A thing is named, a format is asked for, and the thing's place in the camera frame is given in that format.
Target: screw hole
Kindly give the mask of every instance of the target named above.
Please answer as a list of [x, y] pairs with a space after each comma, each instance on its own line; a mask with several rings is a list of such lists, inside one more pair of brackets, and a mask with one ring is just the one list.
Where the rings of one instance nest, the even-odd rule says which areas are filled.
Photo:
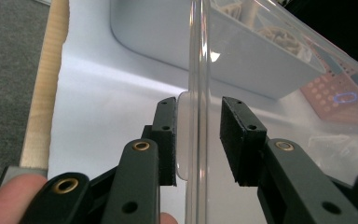
[[62, 179], [54, 184], [53, 191], [58, 194], [69, 193], [74, 190], [78, 184], [79, 182], [75, 178]]
[[250, 130], [256, 130], [257, 127], [251, 124], [251, 125], [248, 125], [248, 129], [250, 129]]
[[135, 203], [135, 202], [125, 203], [125, 204], [121, 207], [121, 210], [122, 210], [123, 213], [125, 213], [125, 214], [134, 213], [137, 209], [138, 209], [138, 204]]
[[150, 147], [150, 145], [146, 142], [137, 142], [132, 145], [132, 149], [137, 150], [137, 151], [145, 151], [145, 150], [148, 150], [149, 147]]
[[339, 207], [337, 207], [333, 203], [323, 202], [322, 207], [329, 213], [332, 213], [332, 214], [335, 214], [335, 215], [341, 214], [341, 209], [339, 209]]

